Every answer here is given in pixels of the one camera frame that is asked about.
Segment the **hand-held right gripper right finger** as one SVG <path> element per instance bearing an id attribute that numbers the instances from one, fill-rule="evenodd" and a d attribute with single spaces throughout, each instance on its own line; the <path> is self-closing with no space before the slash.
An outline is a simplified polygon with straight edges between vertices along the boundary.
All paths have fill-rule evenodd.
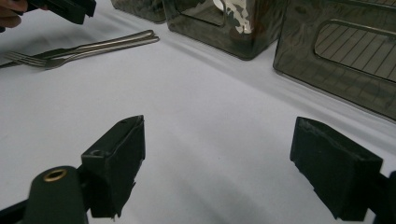
<path id="1" fill-rule="evenodd" d="M 322 122 L 299 117 L 290 160 L 334 217 L 364 220 L 369 185 L 383 163 L 380 157 Z"/>

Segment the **smoky transparent plastic bin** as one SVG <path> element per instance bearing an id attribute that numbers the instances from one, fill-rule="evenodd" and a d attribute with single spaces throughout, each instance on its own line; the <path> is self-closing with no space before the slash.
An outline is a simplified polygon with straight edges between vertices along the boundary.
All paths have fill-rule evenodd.
<path id="1" fill-rule="evenodd" d="M 138 18 L 164 23 L 166 21 L 163 0 L 110 0 L 112 6 Z"/>
<path id="2" fill-rule="evenodd" d="M 396 0 L 289 0 L 274 68 L 396 121 Z"/>
<path id="3" fill-rule="evenodd" d="M 275 42 L 288 0 L 163 0 L 170 31 L 251 60 Z"/>

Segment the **white table cover sheet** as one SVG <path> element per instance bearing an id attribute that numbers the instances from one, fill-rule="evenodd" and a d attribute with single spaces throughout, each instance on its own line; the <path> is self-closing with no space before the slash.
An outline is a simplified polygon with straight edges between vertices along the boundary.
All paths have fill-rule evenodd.
<path id="1" fill-rule="evenodd" d="M 90 224 L 353 224 L 336 219 L 290 160 L 295 120 L 321 121 L 396 170 L 396 123 L 311 90 L 273 67 L 153 27 L 159 41 L 40 70 L 4 54 L 117 38 L 149 21 L 98 0 L 81 25 L 42 10 L 0 34 L 0 210 L 81 154 L 117 121 L 145 119 L 146 158 L 116 219 Z"/>

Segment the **metal cutlery pair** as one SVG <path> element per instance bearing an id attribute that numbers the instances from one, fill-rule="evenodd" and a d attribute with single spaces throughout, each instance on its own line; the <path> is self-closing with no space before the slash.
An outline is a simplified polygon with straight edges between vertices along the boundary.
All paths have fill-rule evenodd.
<path id="1" fill-rule="evenodd" d="M 54 69 L 58 68 L 66 63 L 72 62 L 74 60 L 79 60 L 87 57 L 91 57 L 98 54 L 108 53 L 111 51 L 121 50 L 121 49 L 129 49 L 138 46 L 143 46 L 147 44 L 156 43 L 160 40 L 158 36 L 146 37 L 139 39 L 137 41 L 131 41 L 126 43 L 112 44 L 109 47 L 103 47 L 100 49 L 92 49 L 80 53 L 74 53 L 70 57 L 59 58 L 59 59 L 39 59 L 35 56 L 29 56 L 26 54 L 18 53 L 15 51 L 8 52 L 5 55 L 6 59 L 11 60 L 12 62 L 29 65 L 33 67 L 38 67 L 42 69 Z"/>

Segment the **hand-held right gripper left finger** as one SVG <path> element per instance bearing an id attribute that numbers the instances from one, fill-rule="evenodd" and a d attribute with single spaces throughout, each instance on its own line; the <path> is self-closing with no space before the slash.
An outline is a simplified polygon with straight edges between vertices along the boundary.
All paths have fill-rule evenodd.
<path id="1" fill-rule="evenodd" d="M 118 121 L 81 155 L 80 181 L 93 217 L 121 215 L 145 157 L 143 115 Z"/>

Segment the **metal knife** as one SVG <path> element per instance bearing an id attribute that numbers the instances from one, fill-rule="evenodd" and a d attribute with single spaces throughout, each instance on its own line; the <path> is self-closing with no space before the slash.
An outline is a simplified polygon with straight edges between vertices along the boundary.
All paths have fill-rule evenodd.
<path id="1" fill-rule="evenodd" d="M 119 44 L 119 43 L 126 43 L 126 42 L 131 42 L 131 41 L 137 41 L 142 38 L 146 37 L 153 37 L 156 36 L 152 30 L 147 30 L 143 32 L 139 32 L 136 34 L 132 35 L 126 35 L 114 39 L 109 39 L 106 41 L 101 41 L 101 42 L 96 42 L 96 43 L 91 43 L 91 44 L 86 44 L 86 45 L 80 45 L 77 47 L 69 48 L 69 49 L 53 49 L 49 50 L 43 53 L 39 53 L 37 55 L 33 55 L 39 59 L 59 59 L 59 58 L 66 58 L 70 57 L 74 53 L 80 53 L 92 49 L 100 49 L 103 47 L 109 47 L 112 44 Z M 0 65 L 0 68 L 5 68 L 5 67 L 10 67 L 10 66 L 15 66 L 15 65 L 20 65 L 19 63 L 12 62 L 9 60 L 9 63 L 4 63 Z"/>

